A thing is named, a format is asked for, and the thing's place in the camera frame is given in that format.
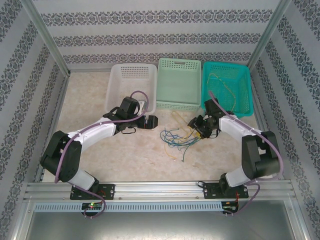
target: robotic arm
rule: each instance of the robotic arm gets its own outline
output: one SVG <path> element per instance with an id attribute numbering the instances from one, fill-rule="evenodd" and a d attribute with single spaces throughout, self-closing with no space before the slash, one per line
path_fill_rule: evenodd
<path id="1" fill-rule="evenodd" d="M 280 171 L 280 163 L 276 152 L 254 132 L 260 133 L 278 149 L 277 139 L 273 132 L 254 129 L 245 123 L 236 121 L 232 112 L 228 116 L 212 99 L 204 103 L 205 117 L 199 115 L 192 119 L 188 126 L 195 129 L 202 139 L 209 138 L 213 131 L 225 132 L 241 143 L 241 166 L 234 171 L 224 173 L 219 180 L 222 193 L 231 188 L 243 185 L 250 180 L 269 176 Z"/>
<path id="2" fill-rule="evenodd" d="M 84 190 L 96 193 L 99 181 L 79 168 L 81 153 L 98 141 L 114 136 L 126 128 L 153 129 L 157 127 L 158 118 L 153 115 L 149 115 L 148 119 L 143 115 L 134 121 L 127 121 L 136 118 L 141 113 L 143 105 L 143 101 L 139 102 L 127 96 L 123 99 L 120 107 L 115 107 L 97 122 L 69 133 L 57 131 L 53 134 L 40 160 L 41 166 L 56 175 L 61 155 L 67 143 L 75 137 L 64 153 L 64 161 L 61 165 L 58 179 L 64 183 L 68 182 Z M 108 121 L 117 121 L 117 123 L 105 123 Z"/>

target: teal plastic basket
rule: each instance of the teal plastic basket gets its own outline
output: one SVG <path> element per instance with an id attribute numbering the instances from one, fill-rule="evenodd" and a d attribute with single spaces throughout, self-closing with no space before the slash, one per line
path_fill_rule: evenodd
<path id="1" fill-rule="evenodd" d="M 254 113 L 250 71 L 247 66 L 207 61 L 203 65 L 201 107 L 211 99 L 212 91 L 219 104 L 238 118 Z"/>
<path id="2" fill-rule="evenodd" d="M 201 105 L 201 62 L 160 58 L 156 86 L 156 107 L 197 111 Z"/>

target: plastic basket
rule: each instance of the plastic basket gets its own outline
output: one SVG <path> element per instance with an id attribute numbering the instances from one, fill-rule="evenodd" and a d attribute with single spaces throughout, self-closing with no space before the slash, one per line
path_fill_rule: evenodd
<path id="1" fill-rule="evenodd" d="M 156 106 L 196 111 L 201 104 L 201 62 L 160 58 Z"/>
<path id="2" fill-rule="evenodd" d="M 219 104 L 238 118 L 254 112 L 250 71 L 247 66 L 207 61 L 203 65 L 201 107 L 210 99 L 212 91 Z"/>
<path id="3" fill-rule="evenodd" d="M 108 88 L 105 98 L 105 110 L 109 112 L 114 107 L 119 107 L 125 97 L 132 92 L 140 90 L 149 98 L 149 107 L 146 115 L 151 115 L 156 110 L 157 97 L 157 67 L 153 64 L 124 63 L 116 64 L 111 68 Z M 133 96 L 138 101 L 145 101 L 141 93 Z"/>

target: striped pattern wall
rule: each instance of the striped pattern wall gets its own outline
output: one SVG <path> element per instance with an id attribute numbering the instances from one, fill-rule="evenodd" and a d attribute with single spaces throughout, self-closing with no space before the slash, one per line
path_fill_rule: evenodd
<path id="1" fill-rule="evenodd" d="M 71 70 L 159 58 L 246 64 L 279 0 L 35 0 Z"/>
<path id="2" fill-rule="evenodd" d="M 320 42 L 315 0 L 290 3 L 252 71 L 311 239 L 320 239 Z"/>
<path id="3" fill-rule="evenodd" d="M 0 239 L 32 182 L 65 77 L 18 0 L 0 2 Z"/>

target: white plastic basket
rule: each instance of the white plastic basket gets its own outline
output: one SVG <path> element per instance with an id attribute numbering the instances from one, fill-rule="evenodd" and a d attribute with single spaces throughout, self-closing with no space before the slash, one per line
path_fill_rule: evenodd
<path id="1" fill-rule="evenodd" d="M 125 97 L 130 97 L 134 91 L 143 91 L 149 98 L 149 107 L 145 115 L 151 115 L 156 110 L 157 98 L 157 67 L 153 64 L 123 63 L 111 68 L 108 88 L 105 98 L 105 110 L 110 112 L 119 107 Z M 141 93 L 132 96 L 138 101 L 145 101 Z"/>

